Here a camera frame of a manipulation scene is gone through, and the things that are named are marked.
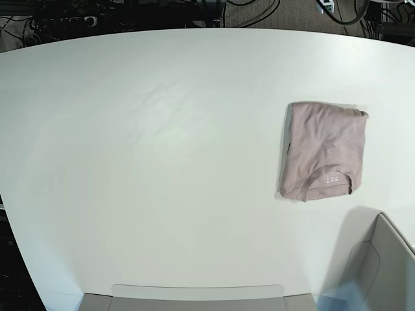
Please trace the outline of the pink T-shirt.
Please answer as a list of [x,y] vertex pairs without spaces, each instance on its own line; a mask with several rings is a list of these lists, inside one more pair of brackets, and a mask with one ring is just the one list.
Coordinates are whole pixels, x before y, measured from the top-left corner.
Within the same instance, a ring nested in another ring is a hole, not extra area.
[[361,185],[369,115],[321,102],[295,102],[290,110],[280,194],[303,202],[353,194]]

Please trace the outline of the blue translucent object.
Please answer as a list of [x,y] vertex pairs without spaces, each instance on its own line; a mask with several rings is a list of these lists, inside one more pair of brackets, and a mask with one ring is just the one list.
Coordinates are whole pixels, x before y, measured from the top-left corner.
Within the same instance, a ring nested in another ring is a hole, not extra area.
[[321,293],[316,298],[317,310],[322,311],[364,311],[371,310],[366,303],[365,287],[355,281],[341,284],[334,290]]

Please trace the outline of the grey cardboard box right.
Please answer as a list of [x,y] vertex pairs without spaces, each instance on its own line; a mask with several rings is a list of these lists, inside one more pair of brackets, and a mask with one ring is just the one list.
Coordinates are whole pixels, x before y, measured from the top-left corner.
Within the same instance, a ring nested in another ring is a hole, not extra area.
[[350,281],[366,288],[371,310],[414,310],[414,249],[385,213],[352,249],[339,286]]

